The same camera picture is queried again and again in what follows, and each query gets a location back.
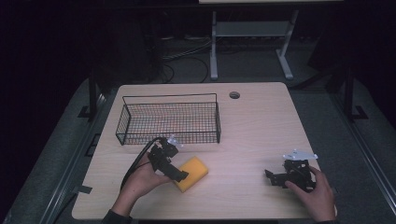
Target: yellow object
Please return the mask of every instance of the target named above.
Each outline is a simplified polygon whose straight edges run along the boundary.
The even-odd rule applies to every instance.
[[[175,184],[181,192],[185,192],[208,173],[207,167],[197,157],[192,157],[178,169],[189,173],[184,180],[181,180],[180,182],[175,181]]]

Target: metal basket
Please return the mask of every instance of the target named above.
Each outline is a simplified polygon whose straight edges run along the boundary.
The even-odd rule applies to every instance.
[[[197,99],[194,103],[183,103]],[[131,104],[137,99],[155,104]],[[215,93],[123,96],[116,136],[122,145],[145,145],[172,134],[180,144],[219,143],[219,105]]]

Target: black sleeve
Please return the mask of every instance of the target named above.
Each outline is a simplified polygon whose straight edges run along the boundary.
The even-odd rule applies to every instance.
[[[317,222],[317,224],[340,224],[340,222],[338,220],[331,220],[331,221]]]
[[[131,217],[123,217],[119,214],[108,210],[107,215],[103,218],[102,224],[131,224]]]

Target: floor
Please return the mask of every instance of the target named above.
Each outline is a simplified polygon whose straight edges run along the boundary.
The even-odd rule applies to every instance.
[[[170,59],[177,53],[200,47],[206,41],[164,40],[164,56]],[[318,73],[306,65],[316,45],[315,40],[293,40],[287,59],[294,79],[286,80],[275,53],[281,43],[282,39],[224,38],[219,42],[217,82],[283,82],[293,87]],[[163,73],[152,83],[213,82],[208,74],[207,49],[177,60],[167,60],[165,64]],[[396,223],[396,213],[389,206],[353,131],[355,128],[359,130],[364,146],[370,148],[392,186],[396,186],[396,169],[391,159],[396,156],[396,132],[358,80],[355,81],[354,105],[361,105],[369,119],[353,123],[345,119],[339,106],[343,92],[329,94],[325,90],[329,78],[322,78],[302,90],[290,90],[290,95],[311,146],[319,155],[320,168],[338,191],[338,218],[342,223],[352,224]],[[94,152],[94,147],[89,144],[101,132],[116,92],[117,89],[113,89],[99,97],[99,112],[93,122],[88,122],[88,119],[78,118],[80,109],[89,103],[88,81],[81,83],[13,204],[8,223],[100,223],[100,220],[71,217],[75,201],[73,190],[83,181],[91,161],[91,157],[85,155]],[[313,221],[279,220],[279,223]]]

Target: hand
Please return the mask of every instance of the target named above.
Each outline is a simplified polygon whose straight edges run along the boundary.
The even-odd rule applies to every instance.
[[[303,191],[290,181],[286,181],[285,185],[300,198],[308,209],[309,215],[316,222],[336,220],[334,196],[326,175],[312,166],[309,166],[309,168],[317,180],[315,189],[310,193]]]
[[[137,199],[146,195],[161,184],[171,179],[165,175],[157,175],[149,163],[146,153],[137,164],[137,169],[128,177],[119,197],[111,210],[121,216],[128,217]]]

